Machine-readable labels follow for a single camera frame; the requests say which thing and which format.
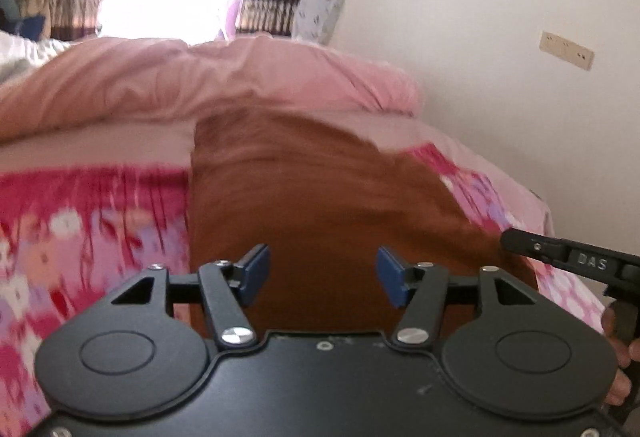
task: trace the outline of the beige outlet plate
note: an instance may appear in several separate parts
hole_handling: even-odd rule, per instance
[[[540,50],[553,54],[557,58],[569,62],[576,67],[580,67],[583,70],[591,70],[593,58],[595,57],[593,51],[551,32],[542,33]]]

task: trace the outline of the pink patterned blanket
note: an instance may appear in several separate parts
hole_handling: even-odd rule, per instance
[[[410,153],[439,173],[471,222],[489,231],[516,223],[485,175],[458,168],[433,144]],[[49,412],[33,375],[47,335],[152,263],[187,272],[187,188],[183,170],[0,177],[0,436],[19,437]],[[532,265],[540,292],[600,329],[602,306],[575,276]]]

